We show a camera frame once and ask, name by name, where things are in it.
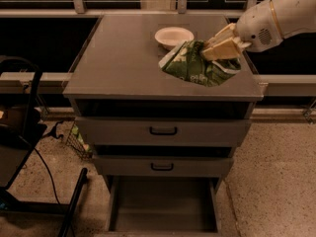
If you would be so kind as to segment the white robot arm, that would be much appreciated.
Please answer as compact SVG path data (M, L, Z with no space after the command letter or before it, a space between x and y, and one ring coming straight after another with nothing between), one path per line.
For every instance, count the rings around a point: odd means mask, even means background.
M232 59L243 50L262 52L285 39L316 32L316 0L264 0L204 43L206 60Z

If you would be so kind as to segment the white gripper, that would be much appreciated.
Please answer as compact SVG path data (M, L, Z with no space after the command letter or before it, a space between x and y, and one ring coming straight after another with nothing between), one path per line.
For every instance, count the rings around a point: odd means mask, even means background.
M262 52L282 41L273 2L265 0L246 10L237 24L230 23L207 40L200 53L206 60L232 59L240 56L243 42L250 43L248 51Z

